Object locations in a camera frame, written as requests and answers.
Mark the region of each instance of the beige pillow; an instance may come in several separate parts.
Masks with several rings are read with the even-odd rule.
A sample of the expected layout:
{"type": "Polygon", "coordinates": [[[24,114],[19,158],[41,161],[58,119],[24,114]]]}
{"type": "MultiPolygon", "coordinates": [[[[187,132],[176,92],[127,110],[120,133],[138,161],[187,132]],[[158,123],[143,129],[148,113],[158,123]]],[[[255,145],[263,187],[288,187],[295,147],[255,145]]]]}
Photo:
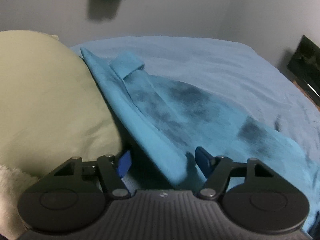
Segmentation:
{"type": "Polygon", "coordinates": [[[0,164],[44,176],[72,156],[122,150],[83,60],[55,38],[0,32],[0,164]]]}

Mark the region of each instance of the light blue bedsheet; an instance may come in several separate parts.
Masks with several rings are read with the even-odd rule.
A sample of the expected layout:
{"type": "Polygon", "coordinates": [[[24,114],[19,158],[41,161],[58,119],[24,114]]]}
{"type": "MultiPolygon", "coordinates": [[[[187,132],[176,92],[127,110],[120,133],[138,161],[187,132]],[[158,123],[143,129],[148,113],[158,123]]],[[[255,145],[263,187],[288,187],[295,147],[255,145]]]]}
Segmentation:
{"type": "MultiPolygon", "coordinates": [[[[80,47],[86,47],[107,61],[124,50],[134,52],[143,59],[149,74],[183,81],[206,90],[254,119],[277,128],[300,144],[310,158],[319,159],[318,110],[278,70],[243,44],[211,39],[124,37],[87,42],[73,47],[73,50],[79,53],[80,47]]],[[[239,144],[232,148],[242,151],[245,147],[239,144]]],[[[283,149],[277,153],[279,156],[275,153],[270,158],[279,161],[285,151],[283,149]]],[[[231,152],[230,156],[235,161],[244,161],[237,160],[236,151],[231,152]]],[[[294,183],[294,174],[286,178],[302,191],[309,192],[312,210],[304,226],[307,230],[319,205],[319,171],[307,158],[292,158],[297,160],[294,166],[295,162],[290,162],[293,171],[300,169],[301,162],[303,167],[310,166],[309,174],[303,178],[306,185],[294,183]]],[[[281,165],[285,164],[275,163],[272,168],[279,172],[281,165]]]]}

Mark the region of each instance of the round black disc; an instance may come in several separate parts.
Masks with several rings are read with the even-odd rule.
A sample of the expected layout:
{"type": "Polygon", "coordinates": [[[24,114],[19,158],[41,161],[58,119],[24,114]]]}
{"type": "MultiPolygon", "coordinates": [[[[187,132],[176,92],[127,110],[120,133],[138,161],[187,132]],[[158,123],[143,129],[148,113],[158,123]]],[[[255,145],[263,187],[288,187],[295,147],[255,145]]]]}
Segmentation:
{"type": "Polygon", "coordinates": [[[246,192],[244,184],[226,192],[223,210],[241,227],[261,234],[282,234],[300,228],[309,212],[301,193],[246,192]]]}
{"type": "Polygon", "coordinates": [[[25,192],[18,202],[18,210],[28,227],[62,233],[78,230],[97,220],[105,204],[104,194],[95,185],[82,182],[47,192],[25,192]]]}

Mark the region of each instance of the black monitor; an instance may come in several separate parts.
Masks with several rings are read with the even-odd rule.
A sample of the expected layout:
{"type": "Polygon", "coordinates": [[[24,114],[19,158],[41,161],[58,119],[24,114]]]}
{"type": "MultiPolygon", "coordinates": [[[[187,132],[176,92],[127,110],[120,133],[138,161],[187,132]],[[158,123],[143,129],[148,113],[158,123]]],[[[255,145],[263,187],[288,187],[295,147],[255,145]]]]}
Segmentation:
{"type": "Polygon", "coordinates": [[[320,48],[303,35],[287,68],[297,77],[298,85],[320,106],[320,48]]]}

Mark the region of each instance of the white fluffy blanket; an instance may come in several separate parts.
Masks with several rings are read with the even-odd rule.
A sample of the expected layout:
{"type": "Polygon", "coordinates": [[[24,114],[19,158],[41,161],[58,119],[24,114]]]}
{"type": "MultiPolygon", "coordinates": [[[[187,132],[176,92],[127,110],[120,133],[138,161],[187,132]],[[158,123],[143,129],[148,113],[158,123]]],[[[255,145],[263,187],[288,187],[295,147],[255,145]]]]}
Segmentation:
{"type": "Polygon", "coordinates": [[[18,199],[37,180],[19,169],[0,165],[0,234],[9,240],[16,240],[25,232],[18,213],[18,199]]]}

